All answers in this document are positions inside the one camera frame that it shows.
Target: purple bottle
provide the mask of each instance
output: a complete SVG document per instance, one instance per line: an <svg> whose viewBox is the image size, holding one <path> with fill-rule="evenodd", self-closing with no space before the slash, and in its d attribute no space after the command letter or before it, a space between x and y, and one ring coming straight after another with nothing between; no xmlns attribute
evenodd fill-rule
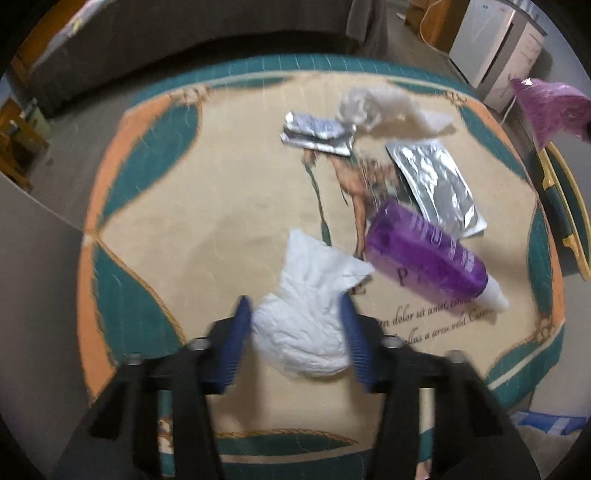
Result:
<svg viewBox="0 0 591 480"><path fill-rule="evenodd" d="M484 263L441 229L388 200L372 222L365 256L382 273L396 278L402 265L457 300L474 300L504 311L509 302Z"/></svg>

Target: silver pouch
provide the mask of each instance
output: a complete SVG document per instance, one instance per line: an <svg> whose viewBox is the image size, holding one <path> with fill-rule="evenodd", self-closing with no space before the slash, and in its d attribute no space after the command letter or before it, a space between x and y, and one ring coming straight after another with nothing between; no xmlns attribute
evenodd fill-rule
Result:
<svg viewBox="0 0 591 480"><path fill-rule="evenodd" d="M356 131L352 124L289 112L280 138L294 147L350 157Z"/></svg>
<svg viewBox="0 0 591 480"><path fill-rule="evenodd" d="M427 220L456 239L486 228L470 188L439 140L392 141L386 149L407 179Z"/></svg>

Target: pink plastic bag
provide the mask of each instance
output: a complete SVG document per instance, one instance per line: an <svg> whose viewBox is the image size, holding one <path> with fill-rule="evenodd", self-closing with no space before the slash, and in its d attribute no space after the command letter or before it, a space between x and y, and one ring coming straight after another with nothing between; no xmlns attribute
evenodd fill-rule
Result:
<svg viewBox="0 0 591 480"><path fill-rule="evenodd" d="M538 151L559 131L591 142L591 99L565 83L547 83L538 79L513 79L517 102L530 122Z"/></svg>

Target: foil wrapper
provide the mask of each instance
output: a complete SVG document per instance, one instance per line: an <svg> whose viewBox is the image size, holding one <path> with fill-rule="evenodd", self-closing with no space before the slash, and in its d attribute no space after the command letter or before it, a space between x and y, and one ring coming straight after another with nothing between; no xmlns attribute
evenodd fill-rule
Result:
<svg viewBox="0 0 591 480"><path fill-rule="evenodd" d="M452 156L438 140L386 144L408 181L423 216L455 239L482 232L472 192Z"/></svg>
<svg viewBox="0 0 591 480"><path fill-rule="evenodd" d="M356 132L355 125L289 112L280 138L294 147L350 157Z"/></svg>

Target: crumpled paper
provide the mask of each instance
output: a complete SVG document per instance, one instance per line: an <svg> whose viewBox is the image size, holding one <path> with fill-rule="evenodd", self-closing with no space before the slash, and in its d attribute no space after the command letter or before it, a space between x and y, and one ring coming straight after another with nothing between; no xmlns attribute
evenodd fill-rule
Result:
<svg viewBox="0 0 591 480"><path fill-rule="evenodd" d="M279 291L265 296L252 318L255 347L288 374L343 371L350 360L339 298L373 271L371 264L292 230Z"/></svg>
<svg viewBox="0 0 591 480"><path fill-rule="evenodd" d="M387 85L353 87L340 98L339 119L367 131L400 117L414 120L431 137L453 122L448 114L423 110L407 92Z"/></svg>

